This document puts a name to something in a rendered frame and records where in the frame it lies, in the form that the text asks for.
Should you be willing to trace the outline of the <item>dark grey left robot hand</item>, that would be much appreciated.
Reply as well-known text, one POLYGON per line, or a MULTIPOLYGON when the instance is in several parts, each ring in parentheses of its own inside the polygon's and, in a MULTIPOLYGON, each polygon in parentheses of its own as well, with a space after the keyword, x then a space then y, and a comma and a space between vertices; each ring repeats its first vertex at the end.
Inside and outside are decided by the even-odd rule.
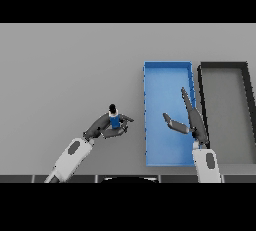
POLYGON ((120 126, 115 129, 110 129, 111 121, 108 113, 100 116, 84 133, 83 138, 87 141, 98 138, 102 135, 105 139, 118 137, 127 132, 127 122, 133 122, 133 119, 124 115, 119 115, 120 126))

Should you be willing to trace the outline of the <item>dark grey bin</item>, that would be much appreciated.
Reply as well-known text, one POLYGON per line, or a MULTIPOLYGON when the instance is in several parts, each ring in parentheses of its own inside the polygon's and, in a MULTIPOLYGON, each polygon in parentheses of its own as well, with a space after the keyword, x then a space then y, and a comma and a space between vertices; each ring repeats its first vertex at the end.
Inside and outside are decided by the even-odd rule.
POLYGON ((209 147, 220 164, 256 164, 256 105, 247 62, 197 68, 209 147))

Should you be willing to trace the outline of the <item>blue pipe with dark end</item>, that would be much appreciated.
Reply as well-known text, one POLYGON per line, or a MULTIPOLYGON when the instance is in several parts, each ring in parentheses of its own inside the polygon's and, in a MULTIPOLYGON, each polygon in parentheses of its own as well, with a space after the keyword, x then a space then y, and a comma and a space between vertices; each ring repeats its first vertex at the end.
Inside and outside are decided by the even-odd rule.
POLYGON ((120 117, 118 110, 114 104, 109 106, 109 119, 113 129, 117 129, 120 127, 120 117))

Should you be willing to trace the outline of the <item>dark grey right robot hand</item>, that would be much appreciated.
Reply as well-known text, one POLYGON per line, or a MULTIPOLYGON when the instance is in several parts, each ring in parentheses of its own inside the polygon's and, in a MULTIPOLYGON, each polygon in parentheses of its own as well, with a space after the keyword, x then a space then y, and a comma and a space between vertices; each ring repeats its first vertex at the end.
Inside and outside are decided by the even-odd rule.
POLYGON ((202 116, 197 108, 192 106, 184 87, 181 88, 181 94, 188 113, 189 125, 186 126, 183 123, 173 120, 167 113, 163 114, 163 118, 170 129, 182 134, 191 133, 192 137, 198 141, 201 146, 207 147, 209 145, 209 139, 202 116))

